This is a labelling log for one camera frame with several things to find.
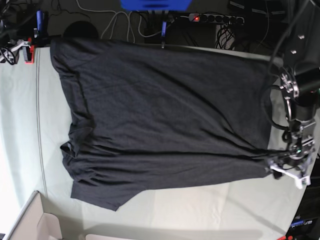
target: white cable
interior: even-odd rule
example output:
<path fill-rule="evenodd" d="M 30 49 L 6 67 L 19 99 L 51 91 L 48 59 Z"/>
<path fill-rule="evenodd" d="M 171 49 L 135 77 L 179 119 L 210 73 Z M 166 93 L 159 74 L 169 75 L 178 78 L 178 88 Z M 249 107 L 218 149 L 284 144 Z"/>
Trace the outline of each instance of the white cable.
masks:
<path fill-rule="evenodd" d="M 144 38 L 151 38 L 151 37 L 154 37 L 154 36 L 156 36 L 156 35 L 158 35 L 158 34 L 160 34 L 160 33 L 162 32 L 162 31 L 158 31 L 158 32 L 156 32 L 156 33 L 154 33 L 154 34 L 151 34 L 151 35 L 148 35 L 148 36 L 143 35 L 143 34 L 141 33 L 141 31 L 140 31 L 141 22 L 142 22 L 142 16 L 140 16 L 140 22 L 139 22 L 139 26 L 138 26 L 138 32 L 139 32 L 140 36 L 142 36 L 142 37 L 144 37 Z"/>
<path fill-rule="evenodd" d="M 131 26 L 131 14 L 133 12 L 129 12 L 129 15 L 128 15 L 128 31 L 126 33 L 126 40 L 127 42 L 129 42 L 129 30 L 131 30 L 131 33 L 132 33 L 132 36 L 133 36 L 133 43 L 135 44 L 136 43 L 136 37 L 135 37 L 135 34 L 134 34 L 134 31 L 132 30 L 132 26 Z"/>
<path fill-rule="evenodd" d="M 79 0 L 75 0 L 78 7 L 81 9 L 81 10 L 84 10 L 84 11 L 87 11 L 87 12 L 92 12 L 92 13 L 113 13 L 114 16 L 112 17 L 109 25 L 105 28 L 105 30 L 103 31 L 103 33 L 101 34 L 101 39 L 103 38 L 104 34 L 106 33 L 106 31 L 109 29 L 112 21 L 114 20 L 114 23 L 113 23 L 113 26 L 112 26 L 112 29 L 111 29 L 111 35 L 110 35 L 110 38 L 112 38 L 113 34 L 114 34 L 114 29 L 115 29 L 115 26 L 116 26 L 116 22 L 117 22 L 117 19 L 118 19 L 118 14 L 122 13 L 122 14 L 125 14 L 126 18 L 128 19 L 128 31 L 127 31 L 127 34 L 126 34 L 126 40 L 129 42 L 129 33 L 131 31 L 132 33 L 132 36 L 133 36 L 133 43 L 136 42 L 136 37 L 135 37 L 135 34 L 134 34 L 134 31 L 132 30 L 132 26 L 131 26 L 131 23 L 130 23 L 130 15 L 132 14 L 132 12 L 129 13 L 129 15 L 124 12 L 124 11 L 119 11 L 119 12 L 116 12 L 116 11 L 113 11 L 113 10 L 91 10 L 91 9 L 86 9 L 86 8 L 83 8 L 80 3 L 79 3 Z"/>
<path fill-rule="evenodd" d="M 126 12 L 124 12 L 124 11 L 119 11 L 119 12 L 117 12 L 117 13 L 111 18 L 111 21 L 109 22 L 108 26 L 106 26 L 106 28 L 105 28 L 104 31 L 102 32 L 100 39 L 103 39 L 105 33 L 106 33 L 106 32 L 108 31 L 108 29 L 110 28 L 111 23 L 114 21 L 113 26 L 112 26 L 112 30 L 111 30 L 111 35 L 110 35 L 109 39 L 112 38 L 112 36 L 113 36 L 113 34 L 114 34 L 114 28 L 115 28 L 115 25 L 116 25 L 116 21 L 117 21 L 117 19 L 118 19 L 118 15 L 119 15 L 119 14 L 124 14 L 124 15 L 126 16 L 127 20 L 128 20 L 128 30 L 127 30 L 127 33 L 126 33 L 126 40 L 129 42 L 129 33 L 130 33 L 130 31 L 131 31 L 132 36 L 133 36 L 133 43 L 135 43 L 135 42 L 136 42 L 136 37 L 135 37 L 134 31 L 132 30 L 131 22 L 130 22 L 130 16 L 131 16 L 131 14 L 132 14 L 132 11 L 129 13 L 129 15 L 128 15 Z"/>
<path fill-rule="evenodd" d="M 84 11 L 87 11 L 87 12 L 92 12 L 92 13 L 113 13 L 113 14 L 116 14 L 115 11 L 112 11 L 112 10 L 91 10 L 91 9 L 85 9 L 83 7 L 80 6 L 80 3 L 79 3 L 79 0 L 75 0 L 76 3 L 78 4 L 78 7 L 81 9 L 81 10 L 84 10 Z"/>
<path fill-rule="evenodd" d="M 268 17 L 268 25 L 267 25 L 267 28 L 266 28 L 266 32 L 265 32 L 264 38 L 261 40 L 261 42 L 258 44 L 258 46 L 256 46 L 256 48 L 252 52 L 253 54 L 256 52 L 257 48 L 260 47 L 260 45 L 264 42 L 264 40 L 266 39 L 266 37 L 268 35 L 268 32 L 269 32 L 269 21 L 270 21 L 269 20 L 269 10 L 268 10 L 267 0 L 264 0 L 264 1 L 265 1 L 265 7 L 266 7 L 266 14 L 267 14 L 267 17 Z"/>
<path fill-rule="evenodd" d="M 117 23 L 117 19 L 118 19 L 118 16 L 116 16 L 116 18 L 114 20 L 114 23 L 113 23 L 113 26 L 112 26 L 112 29 L 111 29 L 111 35 L 110 35 L 109 39 L 112 39 L 112 36 L 114 35 L 114 30 L 115 30 L 115 26 L 116 26 L 116 23 Z"/>

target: black cable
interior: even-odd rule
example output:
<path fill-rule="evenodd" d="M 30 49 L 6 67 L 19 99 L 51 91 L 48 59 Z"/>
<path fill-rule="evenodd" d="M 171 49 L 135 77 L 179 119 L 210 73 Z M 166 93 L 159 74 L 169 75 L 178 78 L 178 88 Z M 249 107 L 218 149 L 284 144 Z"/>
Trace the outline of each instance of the black cable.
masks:
<path fill-rule="evenodd" d="M 147 25 L 147 28 L 149 28 L 150 27 L 150 23 L 149 23 L 149 21 L 146 19 L 146 17 L 145 16 L 143 16 L 142 15 L 142 13 L 141 12 L 139 12 L 139 11 L 132 11 L 133 13 L 135 13 L 135 14 L 139 14 L 142 18 L 143 18 L 143 20 L 145 21 L 145 23 L 146 23 L 146 25 Z"/>
<path fill-rule="evenodd" d="M 4 7 L 1 9 L 0 11 L 0 17 L 3 18 L 2 16 L 5 15 L 5 13 L 9 10 L 10 8 L 10 5 L 12 4 L 12 0 L 9 0 L 5 5 Z"/>
<path fill-rule="evenodd" d="M 246 49 L 247 47 L 243 45 L 243 42 L 245 42 L 245 41 L 260 43 L 260 41 L 258 41 L 256 39 L 251 39 L 250 35 L 246 35 L 241 38 L 235 38 L 234 42 L 231 44 L 231 46 L 228 48 L 228 50 L 232 50 L 233 48 L 236 48 L 238 45 L 242 45 L 243 49 Z M 261 46 L 265 47 L 266 49 L 272 50 L 272 51 L 274 50 L 274 48 L 272 48 L 271 46 L 267 46 L 265 42 L 261 43 Z"/>
<path fill-rule="evenodd" d="M 263 108 L 264 114 L 266 116 L 266 119 L 268 120 L 268 122 L 275 128 L 280 129 L 280 130 L 287 130 L 288 127 L 287 126 L 281 126 L 277 123 L 275 123 L 273 121 L 273 119 L 269 116 L 268 112 L 267 112 L 267 108 L 266 108 L 266 104 L 265 104 L 265 98 L 267 97 L 267 93 L 269 93 L 269 90 L 279 90 L 281 91 L 281 89 L 279 88 L 279 86 L 277 85 L 269 85 L 268 87 L 266 87 L 261 95 L 261 107 Z"/>
<path fill-rule="evenodd" d="M 286 28 L 286 30 L 283 32 L 283 34 L 281 35 L 279 41 L 277 42 L 274 51 L 271 55 L 268 67 L 267 67 L 267 74 L 271 73 L 271 67 L 274 63 L 275 57 L 282 45 L 282 43 L 284 42 L 284 40 L 286 39 L 286 37 L 288 36 L 288 34 L 292 31 L 292 28 L 295 26 L 296 22 L 299 20 L 299 18 L 301 17 L 301 15 L 303 14 L 304 10 L 306 9 L 308 3 L 310 0 L 304 0 L 303 4 L 301 5 L 299 11 L 297 12 L 297 14 L 294 16 L 293 20 L 290 22 L 289 26 Z"/>
<path fill-rule="evenodd" d="M 185 33 L 188 35 L 188 37 L 191 40 L 191 42 L 193 43 L 193 45 L 195 47 L 199 47 L 199 44 L 197 43 L 197 41 L 189 34 L 189 32 L 187 30 L 185 30 Z"/>
<path fill-rule="evenodd" d="M 227 28 L 227 31 L 228 31 L 228 33 L 233 37 L 233 38 L 235 38 L 235 35 L 234 35 L 234 33 L 232 32 L 232 30 L 230 29 L 230 26 L 228 26 L 228 28 Z"/>
<path fill-rule="evenodd" d="M 78 11 L 70 12 L 70 11 L 68 11 L 68 10 L 66 10 L 66 9 L 61 9 L 60 12 L 57 13 L 57 14 L 50 14 L 49 17 L 48 17 L 48 22 L 49 22 L 49 20 L 50 20 L 51 17 L 53 17 L 53 16 L 59 16 L 59 15 L 61 15 L 63 12 L 67 12 L 68 14 L 80 14 L 80 15 L 83 15 L 83 16 L 89 18 L 89 21 L 91 22 L 91 18 L 90 18 L 87 14 L 84 14 L 84 13 L 78 12 Z"/>
<path fill-rule="evenodd" d="M 60 0 L 57 0 L 57 5 L 56 5 L 56 8 L 54 8 L 54 0 L 51 0 L 51 8 L 52 8 L 52 10 L 54 10 L 54 11 L 60 11 L 59 13 L 57 13 L 57 14 L 50 14 L 49 15 L 49 17 L 48 17 L 48 23 L 49 23 L 49 20 L 50 20 L 50 18 L 51 17 L 53 17 L 53 16 L 59 16 L 59 15 L 61 15 L 63 12 L 67 12 L 68 14 L 80 14 L 80 15 L 82 15 L 82 16 L 85 16 L 85 17 L 87 17 L 87 18 L 89 18 L 89 21 L 91 22 L 91 17 L 89 16 L 89 15 L 87 15 L 87 14 L 85 14 L 85 13 L 82 13 L 82 12 L 79 12 L 79 11 L 72 11 L 72 12 L 70 12 L 70 11 L 68 11 L 67 9 L 63 9 L 62 7 L 61 7 L 61 3 L 60 3 Z"/>
<path fill-rule="evenodd" d="M 216 34 L 216 42 L 215 42 L 215 48 L 217 48 L 218 46 L 220 47 L 220 49 L 223 49 L 222 45 L 221 45 L 221 41 L 220 38 L 222 37 L 223 34 L 225 34 L 228 30 L 229 26 L 224 26 L 221 27 L 217 34 Z"/>
<path fill-rule="evenodd" d="M 225 36 L 220 40 L 220 44 L 221 44 L 221 46 L 222 46 L 222 49 L 223 49 L 224 46 L 225 46 L 225 44 L 224 44 L 223 42 L 228 39 L 228 30 L 227 30 L 227 29 L 225 29 L 225 30 L 223 31 L 223 34 L 221 34 L 221 37 L 222 37 L 223 35 L 225 35 Z"/>
<path fill-rule="evenodd" d="M 223 34 L 225 34 L 225 37 L 222 38 L 221 44 L 222 44 L 222 48 L 226 49 L 228 42 L 232 39 L 233 36 L 232 36 L 232 34 L 230 33 L 230 31 L 227 28 L 225 29 Z"/>
<path fill-rule="evenodd" d="M 13 6 L 20 6 L 20 5 L 29 5 L 28 3 L 22 2 L 22 3 L 11 3 Z"/>
<path fill-rule="evenodd" d="M 296 166 L 293 166 L 293 167 L 290 167 L 290 168 L 282 168 L 282 169 L 285 170 L 285 171 L 288 171 L 288 170 L 295 169 L 295 168 L 296 168 Z"/>
<path fill-rule="evenodd" d="M 44 0 L 39 0 L 39 2 L 34 6 L 33 11 L 31 11 L 30 14 L 28 14 L 21 22 L 16 24 L 14 27 L 5 29 L 2 33 L 0 33 L 0 39 L 2 39 L 4 36 L 18 30 L 21 26 L 26 24 L 40 9 L 42 3 Z"/>
<path fill-rule="evenodd" d="M 9 53 L 10 55 L 12 55 L 13 57 L 13 62 L 11 62 L 8 57 L 5 55 L 5 53 L 3 52 L 3 49 L 6 50 L 7 53 Z M 15 65 L 16 64 L 16 56 L 13 54 L 13 52 L 7 48 L 7 47 L 3 47 L 0 46 L 0 56 L 3 56 L 4 60 L 9 63 L 10 65 Z"/>
<path fill-rule="evenodd" d="M 187 37 L 186 37 L 185 33 L 182 31 L 182 29 L 181 29 L 181 34 L 182 34 L 182 36 L 183 36 L 184 40 L 186 41 L 186 43 L 187 43 L 189 46 L 191 46 L 191 44 L 189 43 L 189 41 L 188 41 L 188 39 L 187 39 Z"/>

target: red object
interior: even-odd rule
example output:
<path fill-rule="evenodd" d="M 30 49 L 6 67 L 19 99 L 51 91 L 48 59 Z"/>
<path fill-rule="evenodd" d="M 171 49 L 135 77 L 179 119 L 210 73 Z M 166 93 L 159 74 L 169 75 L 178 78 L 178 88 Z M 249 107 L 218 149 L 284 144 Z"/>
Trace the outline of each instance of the red object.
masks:
<path fill-rule="evenodd" d="M 28 42 L 32 43 L 31 37 L 28 38 Z M 34 64 L 35 63 L 35 53 L 36 53 L 36 46 L 31 45 L 30 47 L 30 53 L 31 53 L 31 61 L 25 61 L 25 64 Z"/>

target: red clamp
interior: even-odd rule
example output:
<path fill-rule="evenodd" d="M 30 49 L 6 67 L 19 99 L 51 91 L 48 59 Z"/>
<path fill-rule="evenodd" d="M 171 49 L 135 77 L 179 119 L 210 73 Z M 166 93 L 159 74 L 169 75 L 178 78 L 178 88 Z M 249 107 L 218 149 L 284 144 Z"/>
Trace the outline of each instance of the red clamp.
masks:
<path fill-rule="evenodd" d="M 286 236 L 280 237 L 277 240 L 294 240 L 293 236 L 288 236 L 288 238 Z"/>
<path fill-rule="evenodd" d="M 28 42 L 32 43 L 32 38 L 28 38 Z M 35 53 L 36 46 L 31 45 L 30 47 L 23 47 L 23 56 L 25 64 L 34 64 L 35 63 Z"/>

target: cable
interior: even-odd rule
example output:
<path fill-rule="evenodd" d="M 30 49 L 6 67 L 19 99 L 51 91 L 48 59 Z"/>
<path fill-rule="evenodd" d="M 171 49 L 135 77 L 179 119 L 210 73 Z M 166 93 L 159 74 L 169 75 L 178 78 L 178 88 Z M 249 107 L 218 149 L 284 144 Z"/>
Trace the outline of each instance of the cable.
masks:
<path fill-rule="evenodd" d="M 141 22 L 142 22 L 142 17 L 140 16 L 140 21 L 139 21 L 139 26 L 138 26 L 138 32 L 140 34 L 140 36 L 144 37 L 144 38 L 152 38 L 154 36 L 157 36 L 158 34 L 160 34 L 162 31 L 158 31 L 154 34 L 151 34 L 151 35 L 143 35 L 140 31 L 140 27 L 141 27 Z"/>
<path fill-rule="evenodd" d="M 269 85 L 266 89 L 264 89 L 264 91 L 262 92 L 262 95 L 261 95 L 261 106 L 263 108 L 263 111 L 264 111 L 264 114 L 266 116 L 266 119 L 268 120 L 268 122 L 273 126 L 275 127 L 276 129 L 279 129 L 279 130 L 287 130 L 288 127 L 286 126 L 281 126 L 277 123 L 275 123 L 273 121 L 273 119 L 269 116 L 268 112 L 267 112 L 267 108 L 266 108 L 266 104 L 265 104 L 265 98 L 267 96 L 267 93 L 269 92 L 269 90 L 279 90 L 281 91 L 281 89 L 279 88 L 279 86 L 277 85 Z"/>
<path fill-rule="evenodd" d="M 8 59 L 8 56 L 5 55 L 5 53 L 3 52 L 3 49 L 6 50 L 7 54 L 10 54 L 13 57 L 13 62 L 11 62 Z M 3 56 L 4 60 L 7 63 L 9 63 L 11 66 L 16 64 L 16 56 L 13 54 L 13 52 L 9 48 L 0 46 L 0 56 Z"/>
<path fill-rule="evenodd" d="M 129 15 L 128 15 L 126 12 L 124 12 L 124 11 L 119 11 L 119 12 L 117 12 L 117 13 L 112 17 L 112 19 L 111 19 L 111 21 L 109 22 L 108 26 L 107 26 L 107 27 L 104 29 L 104 31 L 102 32 L 100 39 L 103 39 L 105 33 L 107 32 L 107 30 L 108 30 L 109 27 L 111 26 L 111 23 L 114 21 L 113 26 L 112 26 L 112 30 L 111 30 L 111 35 L 110 35 L 109 39 L 112 38 L 113 33 L 114 33 L 114 28 L 115 28 L 115 25 L 116 25 L 116 21 L 117 21 L 117 19 L 118 19 L 118 15 L 120 15 L 120 14 L 124 14 L 124 15 L 127 17 L 127 19 L 128 19 L 128 30 L 127 30 L 127 34 L 126 34 L 126 40 L 129 42 L 129 33 L 130 33 L 130 31 L 131 31 L 132 36 L 133 36 L 133 43 L 135 43 L 135 42 L 136 42 L 136 37 L 135 37 L 134 31 L 132 30 L 131 20 L 130 20 L 130 16 L 131 16 L 131 14 L 132 14 L 132 11 L 129 13 Z"/>
<path fill-rule="evenodd" d="M 78 7 L 81 9 L 81 10 L 84 10 L 84 11 L 87 11 L 87 12 L 92 12 L 92 13 L 113 13 L 113 14 L 116 14 L 117 12 L 115 11 L 112 11 L 112 10 L 91 10 L 91 9 L 86 9 L 86 8 L 83 8 L 80 6 L 80 3 L 79 3 L 79 0 L 75 0 Z"/>
<path fill-rule="evenodd" d="M 229 41 L 231 38 L 232 38 L 232 34 L 231 32 L 229 32 L 228 28 L 230 26 L 226 25 L 226 26 L 221 26 L 220 29 L 218 30 L 217 34 L 216 34 L 216 42 L 215 42 L 215 48 L 217 49 L 218 46 L 220 47 L 220 49 L 226 49 L 227 47 L 227 42 L 225 42 L 224 44 L 222 44 L 222 40 L 226 40 L 226 41 Z"/>
<path fill-rule="evenodd" d="M 58 0 L 58 4 L 56 6 L 56 8 L 54 9 L 54 0 L 51 0 L 51 9 L 54 10 L 54 11 L 61 11 L 61 4 L 60 4 L 60 1 Z"/>
<path fill-rule="evenodd" d="M 0 9 L 0 21 L 1 20 L 6 20 L 7 18 L 11 17 L 13 14 L 17 13 L 17 10 L 13 6 L 19 7 L 19 9 L 22 11 L 21 4 L 25 3 L 20 3 L 20 4 L 13 4 L 17 0 L 9 0 L 1 9 Z"/>
<path fill-rule="evenodd" d="M 124 11 L 119 11 L 119 12 L 116 12 L 116 11 L 113 11 L 113 10 L 92 10 L 92 9 L 86 9 L 86 8 L 83 8 L 80 3 L 79 3 L 79 0 L 75 0 L 78 7 L 83 10 L 83 11 L 87 11 L 87 12 L 92 12 L 92 13 L 113 13 L 114 16 L 112 17 L 110 23 L 108 24 L 108 26 L 104 29 L 104 31 L 102 32 L 101 34 L 101 37 L 100 39 L 103 39 L 103 36 L 104 34 L 106 33 L 106 31 L 109 29 L 112 21 L 114 20 L 114 23 L 113 23 L 113 26 L 112 26 L 112 29 L 111 29 L 111 35 L 110 35 L 110 38 L 112 38 L 113 34 L 114 34 L 114 29 L 115 29 L 115 26 L 116 26 L 116 22 L 117 22 L 117 19 L 118 19 L 118 15 L 119 14 L 125 14 L 125 16 L 127 17 L 128 19 L 128 30 L 127 30 L 127 34 L 126 34 L 126 40 L 129 42 L 129 33 L 131 31 L 132 33 L 132 36 L 133 36 L 133 43 L 136 42 L 136 37 L 135 37 L 135 34 L 134 34 L 134 31 L 132 30 L 132 27 L 131 27 L 131 20 L 130 20 L 130 16 L 132 14 L 132 11 L 127 14 L 126 12 Z"/>
<path fill-rule="evenodd" d="M 4 30 L 2 33 L 0 33 L 0 39 L 3 38 L 4 36 L 16 31 L 17 29 L 19 29 L 22 25 L 26 24 L 36 13 L 37 11 L 40 9 L 42 3 L 44 0 L 39 0 L 39 2 L 34 6 L 33 11 L 28 14 L 21 22 L 19 22 L 18 24 L 16 24 L 14 27 L 11 28 L 7 28 L 6 30 Z"/>
<path fill-rule="evenodd" d="M 264 42 L 264 40 L 266 39 L 268 32 L 269 32 L 269 25 L 270 25 L 270 16 L 269 16 L 269 9 L 268 9 L 268 4 L 267 4 L 267 0 L 264 0 L 265 2 L 265 7 L 266 7 L 266 14 L 267 14 L 267 20 L 268 20 L 268 25 L 266 27 L 266 32 L 265 35 L 263 37 L 263 39 L 261 40 L 261 42 L 258 44 L 258 46 L 256 46 L 256 48 L 254 49 L 254 51 L 252 52 L 253 54 L 256 52 L 256 50 L 260 47 L 260 45 Z"/>
<path fill-rule="evenodd" d="M 191 45 L 189 44 L 189 41 L 187 40 L 186 35 L 185 35 L 185 34 L 187 34 L 187 36 L 189 37 L 189 39 L 190 39 L 190 41 L 193 43 L 193 45 L 194 45 L 195 47 L 199 47 L 199 44 L 197 43 L 197 41 L 191 36 L 191 34 L 187 31 L 187 29 L 181 25 L 181 22 L 180 22 L 180 19 L 181 19 L 181 18 L 188 18 L 188 19 L 189 19 L 189 17 L 187 17 L 187 16 L 180 16 L 180 15 L 178 15 L 177 17 L 174 17 L 174 22 L 176 22 L 177 24 L 179 24 L 179 29 L 180 29 L 180 31 L 181 31 L 181 34 L 182 34 L 185 42 L 186 42 L 189 46 L 191 46 Z"/>
<path fill-rule="evenodd" d="M 49 22 L 49 20 L 50 20 L 51 17 L 53 17 L 53 16 L 59 16 L 59 15 L 61 15 L 63 12 L 67 12 L 68 14 L 80 14 L 80 15 L 83 15 L 83 16 L 89 18 L 89 21 L 91 22 L 91 18 L 90 18 L 87 14 L 84 14 L 84 13 L 82 13 L 82 12 L 78 12 L 78 11 L 70 12 L 70 11 L 68 11 L 68 10 L 66 10 L 66 9 L 61 9 L 60 11 L 61 11 L 61 12 L 59 12 L 58 14 L 50 14 L 49 17 L 48 17 L 48 22 Z"/>
<path fill-rule="evenodd" d="M 21 7 L 21 5 L 28 5 L 28 3 L 18 3 L 18 4 L 11 4 L 11 6 L 17 6 L 17 7 L 19 7 L 19 9 L 21 10 L 21 11 L 23 11 L 23 9 L 22 9 L 22 7 Z"/>
<path fill-rule="evenodd" d="M 145 16 L 142 15 L 141 12 L 139 12 L 139 11 L 132 11 L 132 12 L 133 12 L 134 14 L 139 14 L 139 15 L 143 18 L 143 20 L 145 21 L 145 23 L 147 24 L 147 26 L 150 24 L 149 21 L 145 18 Z"/>
<path fill-rule="evenodd" d="M 299 11 L 297 12 L 297 14 L 294 16 L 294 18 L 292 19 L 292 21 L 290 22 L 289 26 L 287 27 L 287 29 L 283 32 L 283 34 L 281 35 L 279 41 L 277 42 L 274 51 L 271 55 L 268 67 L 267 67 L 267 74 L 271 73 L 271 67 L 274 63 L 275 57 L 282 45 L 282 43 L 284 42 L 284 40 L 286 39 L 286 37 L 288 36 L 288 34 L 292 31 L 292 28 L 295 26 L 296 22 L 299 20 L 299 18 L 301 17 L 301 15 L 303 14 L 304 10 L 306 9 L 308 3 L 310 0 L 304 0 L 304 2 L 302 3 L 301 7 L 299 8 Z"/>
<path fill-rule="evenodd" d="M 223 33 L 223 34 L 225 34 L 225 37 L 221 40 L 221 44 L 222 44 L 222 48 L 223 48 L 223 49 L 226 49 L 228 42 L 229 42 L 232 38 L 234 38 L 232 32 L 230 32 L 230 31 L 228 30 L 228 28 L 229 28 L 229 26 L 227 26 L 227 27 L 225 28 L 225 31 L 224 31 L 224 33 Z"/>

